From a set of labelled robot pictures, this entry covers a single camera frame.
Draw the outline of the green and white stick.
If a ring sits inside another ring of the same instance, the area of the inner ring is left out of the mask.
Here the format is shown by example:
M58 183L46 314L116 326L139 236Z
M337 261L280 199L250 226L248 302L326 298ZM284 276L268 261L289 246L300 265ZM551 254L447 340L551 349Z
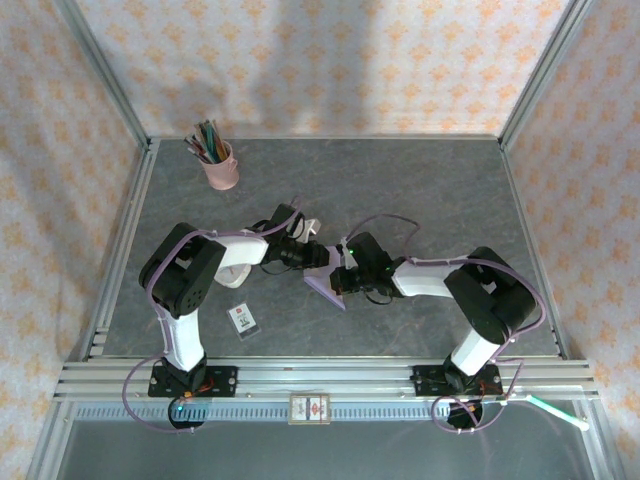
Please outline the green and white stick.
M564 410L559 409L559 408L551 405L550 403L546 402L545 400L542 400L542 399L540 399L540 398L538 398L536 396L533 396L533 395L527 395L525 400L529 404L531 404L531 405L533 405L533 406L545 411L546 413L548 413L548 414L550 414L550 415L552 415L552 416L554 416L554 417L556 417L556 418L558 418L558 419L560 419L560 420L562 420L562 421L564 421L564 422L566 422L566 423L578 428L582 432L586 432L586 431L588 431L590 429L590 425L586 420L584 420L582 418L578 418L573 414L567 413Z

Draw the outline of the printed card in clear sleeve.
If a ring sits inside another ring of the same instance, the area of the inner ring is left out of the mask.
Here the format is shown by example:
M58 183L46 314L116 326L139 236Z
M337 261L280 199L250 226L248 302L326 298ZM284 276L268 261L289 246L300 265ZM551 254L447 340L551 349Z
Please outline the printed card in clear sleeve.
M247 340L261 331L246 303L230 308L227 314L241 341Z

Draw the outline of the thin aluminium cross rail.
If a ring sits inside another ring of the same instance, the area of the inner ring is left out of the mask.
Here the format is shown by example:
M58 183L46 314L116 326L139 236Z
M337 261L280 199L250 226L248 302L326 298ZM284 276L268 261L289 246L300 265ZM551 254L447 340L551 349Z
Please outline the thin aluminium cross rail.
M424 140L424 141L488 141L499 143L499 137L490 134L381 134L381 135L225 135L229 142L241 140Z

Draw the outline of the aluminium mounting rail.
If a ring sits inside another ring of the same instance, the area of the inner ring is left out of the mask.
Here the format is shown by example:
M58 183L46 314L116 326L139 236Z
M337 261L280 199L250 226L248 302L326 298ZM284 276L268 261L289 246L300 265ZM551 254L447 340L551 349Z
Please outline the aluminium mounting rail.
M95 357L64 364L54 398L116 400L122 386L134 400L147 396L151 365L134 370L137 358ZM236 395L252 401L286 399L292 393L327 393L334 400L413 398L413 367L430 361L419 357L228 357L212 365L238 368ZM595 376L585 360L557 357L505 358L499 376L514 400L535 395L549 400L596 399Z

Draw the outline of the label tag on rail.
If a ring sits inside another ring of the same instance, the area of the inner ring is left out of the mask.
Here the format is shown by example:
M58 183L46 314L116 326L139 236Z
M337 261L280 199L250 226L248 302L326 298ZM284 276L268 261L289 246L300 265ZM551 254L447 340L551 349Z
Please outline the label tag on rail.
M330 396L319 393L291 395L289 399L288 423L290 425L330 424Z

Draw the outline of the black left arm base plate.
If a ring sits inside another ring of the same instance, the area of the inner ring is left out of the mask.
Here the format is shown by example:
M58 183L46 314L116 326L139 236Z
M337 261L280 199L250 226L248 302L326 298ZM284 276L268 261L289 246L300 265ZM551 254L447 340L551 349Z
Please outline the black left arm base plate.
M182 372L168 366L152 369L148 386L151 398L223 397L235 396L238 368L233 366L205 366L194 372Z

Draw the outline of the aluminium frame post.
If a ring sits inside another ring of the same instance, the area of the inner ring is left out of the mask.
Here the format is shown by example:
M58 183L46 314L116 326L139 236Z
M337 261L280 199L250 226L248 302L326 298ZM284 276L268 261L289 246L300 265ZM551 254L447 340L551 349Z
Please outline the aluminium frame post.
M99 41L86 20L77 0L53 0L66 21L83 54L98 75L107 93L113 100L126 127L137 144L144 150L149 148L150 137L136 114L126 92L110 65Z
M503 152L506 152L516 141L595 2L596 0L569 0L567 3L498 136L498 143Z

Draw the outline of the dark coloured pencil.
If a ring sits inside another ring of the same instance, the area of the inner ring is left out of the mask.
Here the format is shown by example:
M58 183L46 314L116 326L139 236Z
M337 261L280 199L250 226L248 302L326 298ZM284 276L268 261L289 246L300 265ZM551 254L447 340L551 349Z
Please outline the dark coloured pencil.
M195 124L194 129L195 129L195 134L193 135L194 140L198 143L199 148L202 150L204 155L208 158L208 161L212 163L213 159L208 149L207 140L203 135L200 126L198 124Z

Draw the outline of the lilac paper sheet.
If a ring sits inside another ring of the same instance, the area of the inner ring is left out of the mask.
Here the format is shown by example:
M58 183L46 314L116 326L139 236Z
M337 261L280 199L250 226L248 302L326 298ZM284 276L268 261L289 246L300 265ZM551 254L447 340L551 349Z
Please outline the lilac paper sheet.
M346 310L346 306L341 294L337 294L331 287L330 276L341 266L341 255L335 246L327 248L329 252L329 263L326 266L305 269L303 273L304 282L321 294L325 299L329 300L333 305Z

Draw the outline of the aluminium side rail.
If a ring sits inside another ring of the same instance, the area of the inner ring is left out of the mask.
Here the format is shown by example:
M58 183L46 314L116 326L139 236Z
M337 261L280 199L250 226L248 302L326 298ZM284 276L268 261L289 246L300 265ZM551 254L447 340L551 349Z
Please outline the aluminium side rail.
M545 267L540 258L539 245L532 230L532 224L529 218L529 214L526 211L526 202L524 196L522 195L521 189L517 184L515 170L511 165L508 149L501 141L501 139L498 139L498 146L522 225L523 234L530 254L536 282L546 307L546 323L549 325L549 329L554 337L554 341L557 345L558 355L563 360L572 359L573 356L569 343L566 339L566 332L564 331L561 323L558 321L558 309L553 298Z
M101 282L97 303L83 337L79 354L80 361L88 361L94 356L102 355L105 340L98 341L98 353L94 353L95 341L99 336L105 337L109 331L160 142L159 138L151 137L147 145L143 147L136 165L120 216L113 248L106 264L105 276Z

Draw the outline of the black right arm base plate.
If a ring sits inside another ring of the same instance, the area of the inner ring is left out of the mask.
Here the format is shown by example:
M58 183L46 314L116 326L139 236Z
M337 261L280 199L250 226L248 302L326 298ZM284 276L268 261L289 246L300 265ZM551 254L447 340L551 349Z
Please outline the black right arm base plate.
M455 371L443 365L416 365L409 380L415 395L439 396L485 396L504 393L500 372L495 365L485 365L474 376Z

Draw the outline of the pink cup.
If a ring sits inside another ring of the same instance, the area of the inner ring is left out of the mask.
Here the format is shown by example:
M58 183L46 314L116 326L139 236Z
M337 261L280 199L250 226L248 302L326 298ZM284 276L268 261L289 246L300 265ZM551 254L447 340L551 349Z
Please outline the pink cup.
M217 164L201 163L209 185L218 191L233 188L239 181L238 162L234 157L232 146L223 142L227 159Z

